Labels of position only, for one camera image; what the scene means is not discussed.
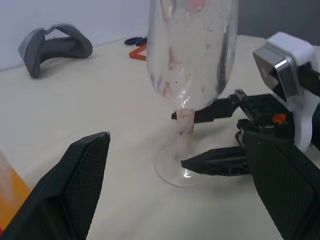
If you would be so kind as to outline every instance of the white wall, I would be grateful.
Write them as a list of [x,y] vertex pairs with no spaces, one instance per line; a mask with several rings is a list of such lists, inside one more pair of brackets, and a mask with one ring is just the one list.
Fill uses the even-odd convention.
[[[36,28],[47,29],[59,23],[72,24],[94,46],[145,35],[149,2],[150,0],[0,0],[0,71],[23,65],[18,53],[19,45]],[[52,34],[61,36],[58,31]]]

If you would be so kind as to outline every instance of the glass stem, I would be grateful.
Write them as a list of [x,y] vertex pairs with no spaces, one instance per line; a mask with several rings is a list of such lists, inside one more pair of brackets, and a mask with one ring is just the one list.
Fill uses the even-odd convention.
[[187,157],[191,150],[192,135],[195,124],[195,111],[180,109],[176,112],[176,156]]

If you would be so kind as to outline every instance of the glass base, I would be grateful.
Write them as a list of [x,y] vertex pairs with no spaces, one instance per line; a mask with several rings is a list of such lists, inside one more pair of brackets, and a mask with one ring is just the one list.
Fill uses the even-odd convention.
[[192,147],[185,156],[177,156],[176,144],[163,148],[155,159],[155,170],[166,183],[175,187],[190,187],[200,184],[208,178],[181,166],[181,161],[192,158],[199,153]]

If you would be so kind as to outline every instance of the white robot part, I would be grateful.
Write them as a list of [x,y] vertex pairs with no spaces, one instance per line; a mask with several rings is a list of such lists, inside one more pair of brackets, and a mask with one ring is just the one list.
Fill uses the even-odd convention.
[[[315,49],[309,42],[279,32],[269,38],[266,41],[266,45],[289,54],[294,59],[297,67],[309,63],[315,71],[319,71]],[[297,82],[296,85],[297,88],[302,88]],[[298,95],[288,98],[287,101],[284,101],[275,93],[274,96],[290,112],[293,112],[295,125],[294,144],[302,152],[305,152],[311,144],[313,134],[312,119],[320,103],[320,98],[306,89],[300,90]]]

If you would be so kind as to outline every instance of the gray object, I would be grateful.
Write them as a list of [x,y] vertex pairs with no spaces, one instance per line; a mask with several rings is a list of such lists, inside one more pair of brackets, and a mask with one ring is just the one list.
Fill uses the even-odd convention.
[[289,54],[266,44],[253,52],[264,83],[284,101],[298,96],[295,60]]
[[268,39],[284,32],[320,46],[319,0],[239,0],[241,35]]
[[[46,35],[54,30],[68,37],[46,40]],[[74,26],[56,24],[48,30],[37,28],[30,32],[22,41],[19,54],[32,78],[40,73],[40,64],[53,58],[88,58],[93,52],[91,42]]]

